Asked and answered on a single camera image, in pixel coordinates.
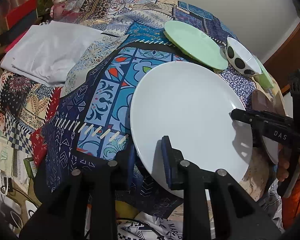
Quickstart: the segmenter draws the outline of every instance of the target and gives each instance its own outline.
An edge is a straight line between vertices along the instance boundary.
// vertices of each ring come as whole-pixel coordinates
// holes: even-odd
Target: red fabric
[[[14,8],[6,16],[6,23],[8,29],[20,21],[24,16],[26,16],[31,11],[37,8],[37,0],[28,0],[20,6]]]
[[[4,52],[7,53],[10,49],[12,49],[14,47],[14,45],[17,44],[18,41],[21,40],[21,38],[27,33],[28,30],[26,30],[25,32],[21,33],[13,42],[11,42],[5,49]]]
[[[60,99],[61,87],[55,88],[52,94],[49,109],[47,110],[47,115],[45,121],[48,122],[56,114],[59,99]],[[47,143],[44,136],[41,134],[42,128],[37,129],[30,135],[30,140],[32,144],[34,163],[38,167],[47,154]]]

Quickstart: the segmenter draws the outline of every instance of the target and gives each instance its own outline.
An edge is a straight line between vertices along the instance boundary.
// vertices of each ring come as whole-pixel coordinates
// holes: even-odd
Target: folded white napkin
[[[33,25],[8,51],[1,67],[48,86],[60,85],[88,46],[103,36],[101,32],[55,21]]]

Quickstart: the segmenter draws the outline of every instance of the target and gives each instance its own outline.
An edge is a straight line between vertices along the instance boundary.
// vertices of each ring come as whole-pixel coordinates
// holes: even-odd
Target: white plate
[[[279,162],[279,143],[264,136],[262,140],[270,160],[277,165]]]
[[[165,189],[161,138],[201,169],[223,168],[240,181],[252,153],[248,124],[230,112],[244,109],[229,85],[212,71],[189,62],[168,62],[150,70],[131,102],[130,125],[137,153],[151,176]],[[183,197],[183,191],[172,191]]]

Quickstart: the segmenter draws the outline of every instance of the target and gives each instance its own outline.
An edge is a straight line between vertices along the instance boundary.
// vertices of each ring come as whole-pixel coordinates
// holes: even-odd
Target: checkered pattern
[[[5,117],[5,136],[8,145],[27,154],[33,154],[30,130],[22,127],[10,112],[7,111]]]
[[[118,232],[118,237],[119,237],[119,239],[126,239],[126,240],[142,240],[142,239],[140,239],[140,238],[138,238],[138,239],[132,238],[132,239],[131,239],[131,237],[126,237],[126,236],[120,234],[119,232]]]
[[[49,24],[50,22],[48,20],[46,20],[45,22],[39,23],[39,25],[46,25]]]

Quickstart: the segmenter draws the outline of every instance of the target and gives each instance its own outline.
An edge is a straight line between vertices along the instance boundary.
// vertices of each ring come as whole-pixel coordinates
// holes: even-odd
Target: black polka dot
[[[246,66],[245,63],[243,62],[243,60],[238,57],[234,60],[234,63],[237,66],[237,68],[240,68],[240,69],[244,69]]]
[[[255,72],[254,72],[253,70],[251,70],[251,69],[246,69],[246,70],[244,71],[244,73],[245,73],[246,75],[254,75],[254,74],[255,74]]]
[[[227,49],[228,57],[233,58],[234,57],[234,51],[233,49],[229,46]]]

